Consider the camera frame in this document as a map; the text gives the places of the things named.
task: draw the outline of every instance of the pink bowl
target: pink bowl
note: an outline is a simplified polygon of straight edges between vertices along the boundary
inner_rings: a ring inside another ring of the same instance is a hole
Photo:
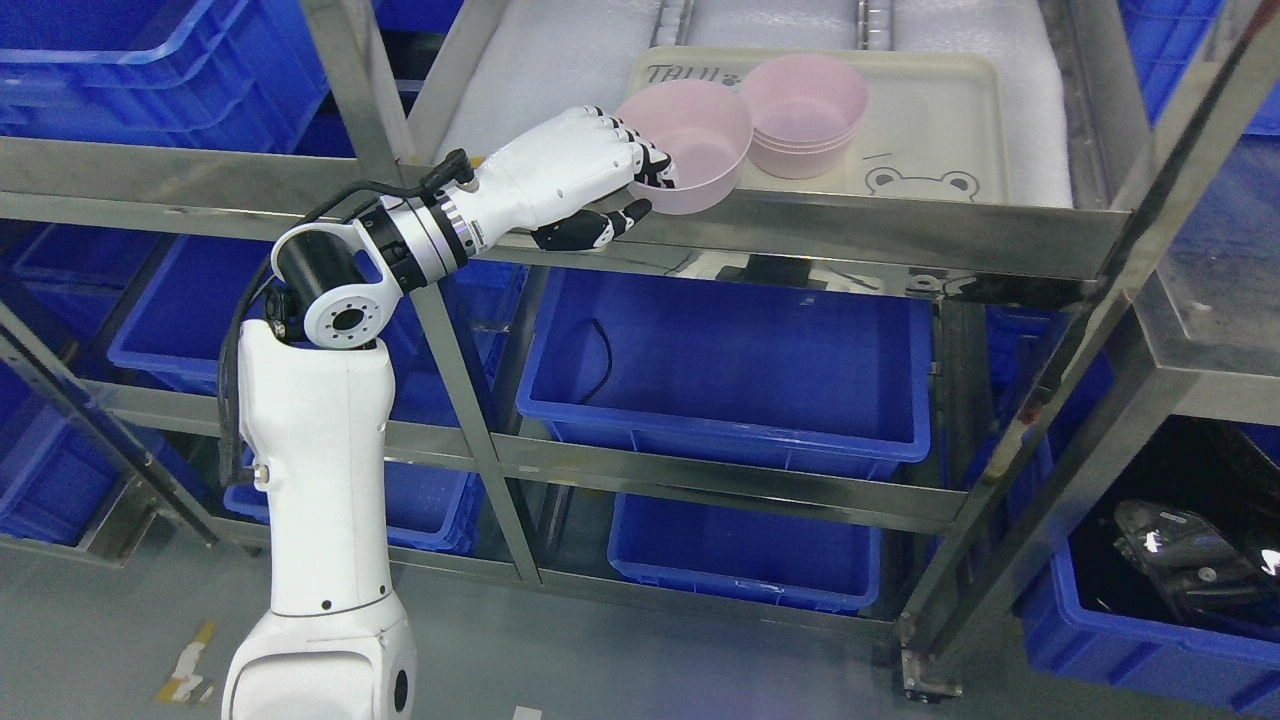
[[[727,87],[701,79],[662,82],[632,95],[617,117],[671,155],[675,188],[631,183],[631,195],[648,199],[667,215],[687,215],[728,196],[742,174],[751,146],[751,115]]]
[[[867,111],[867,81],[849,63],[815,53],[755,67],[739,96],[756,133],[782,143],[826,143],[852,133]]]
[[[799,151],[803,151],[803,152],[808,152],[808,151],[813,151],[813,150],[827,150],[827,149],[835,147],[837,145],[841,145],[841,146],[849,145],[849,142],[854,138],[854,136],[858,135],[858,128],[859,127],[861,127],[861,123],[855,124],[845,135],[842,135],[842,136],[840,136],[840,137],[837,137],[835,140],[828,140],[826,142],[786,142],[786,141],[781,141],[781,140],[777,140],[774,137],[771,137],[769,135],[763,133],[760,131],[755,131],[755,135],[751,136],[751,142],[754,142],[756,145],[763,145],[764,147],[772,147],[773,150],[782,150],[782,151],[799,150]]]
[[[832,170],[845,158],[846,145],[827,150],[774,150],[759,143],[751,143],[746,156],[756,168],[773,177],[786,179],[815,178]]]

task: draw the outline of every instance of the white foam sheet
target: white foam sheet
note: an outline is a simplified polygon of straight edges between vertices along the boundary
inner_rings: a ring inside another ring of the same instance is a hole
[[[440,146],[488,155],[573,105],[622,104],[659,0],[512,0]]]
[[[695,0],[689,45],[854,50],[852,0]]]
[[[893,49],[991,60],[1004,94],[1010,201],[1071,206],[1062,76],[1036,0],[895,0]]]

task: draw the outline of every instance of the metal shelf rail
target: metal shelf rail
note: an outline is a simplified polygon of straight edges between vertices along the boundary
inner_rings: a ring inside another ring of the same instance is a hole
[[[419,102],[406,118],[385,51],[366,0],[301,0],[356,160],[242,152],[0,138],[0,217],[115,225],[165,232],[273,241],[307,209],[348,181],[403,183],[438,152],[444,132],[507,3],[468,0],[449,32]],[[1018,304],[1065,309],[1075,322],[1033,387],[1023,413],[1004,428],[1000,451],[973,492],[765,470],[719,462],[641,455],[522,437],[513,410],[522,357],[508,357],[490,393],[470,333],[445,310],[448,281],[416,291],[411,300],[440,368],[461,428],[392,423],[387,456],[393,460],[479,471],[511,561],[393,551],[398,561],[488,582],[517,583],[541,592],[591,597],[646,607],[764,619],[901,642],[904,683],[916,697],[957,694],[954,683],[965,641],[992,612],[1007,610],[1042,548],[1023,528],[974,574],[961,578],[969,547],[986,529],[1007,489],[1007,478],[1030,456],[1083,368],[1125,315],[1129,299],[1151,274],[1190,205],[1221,165],[1229,140],[1243,129],[1276,79],[1266,61],[1280,44],[1280,0],[1262,3],[1254,24],[1221,64],[1196,113],[1171,114],[1156,137],[1179,141],[1161,152],[1152,142],[1128,47],[1112,3],[1044,0],[1042,8],[1068,87],[1071,176],[1076,208],[970,205],[881,197],[735,191],[717,208],[689,218],[653,217],[603,252],[541,254],[513,233],[493,251],[498,260],[559,264],[603,270],[680,275],[695,256],[722,254],[803,258],[814,265],[870,275],[896,296],[942,302],[940,347],[983,342],[980,305]],[[131,168],[122,174],[120,168]],[[155,182],[165,178],[165,182]],[[956,311],[956,307],[966,309]],[[978,313],[975,320],[974,311]],[[531,313],[525,313],[526,319]],[[102,436],[161,498],[156,505],[207,542],[218,538],[261,547],[266,530],[219,518],[175,491],[172,478],[137,455],[120,420],[163,429],[218,433],[211,398],[82,382],[0,310],[0,350],[10,364],[60,401],[86,429]],[[517,338],[527,323],[517,323]],[[1124,341],[1125,333],[1115,336]],[[946,365],[943,424],[951,462],[972,457],[977,433],[966,427],[974,397],[974,366]],[[1121,389],[1130,387],[1117,383]],[[1089,420],[1085,437],[1100,434],[1120,389]],[[1071,452],[1084,455],[1085,443]],[[1055,482],[1069,473],[1060,465]],[[942,536],[897,623],[635,585],[548,569],[532,547],[536,528],[520,480],[595,488],[878,525]],[[1055,483],[1036,506],[1047,511]],[[1021,525],[1030,525],[1024,520]]]

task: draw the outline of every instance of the cartoon frog face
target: cartoon frog face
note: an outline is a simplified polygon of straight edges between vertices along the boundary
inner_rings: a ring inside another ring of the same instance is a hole
[[[922,178],[906,177],[893,168],[876,168],[867,173],[867,188],[879,197],[973,202],[978,195],[978,178],[964,170],[951,170],[941,178]]]

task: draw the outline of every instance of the black wire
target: black wire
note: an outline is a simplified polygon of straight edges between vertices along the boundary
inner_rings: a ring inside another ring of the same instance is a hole
[[[218,477],[224,487],[236,484],[239,478],[241,436],[239,436],[239,327],[253,300],[268,284],[271,272],[271,259],[262,260],[253,279],[244,288],[232,311],[232,324],[227,328],[223,345],[218,350]]]
[[[609,336],[604,334],[604,325],[602,325],[595,318],[591,318],[591,327],[595,328],[595,332],[600,336],[600,341],[604,342],[604,377],[600,378],[600,382],[595,383],[595,387],[593,387],[590,392],[582,396],[582,400],[577,401],[579,405],[586,405],[590,402],[591,398],[595,397],[595,393],[604,389],[604,384],[608,383],[609,377],[613,375],[613,346],[609,343]]]

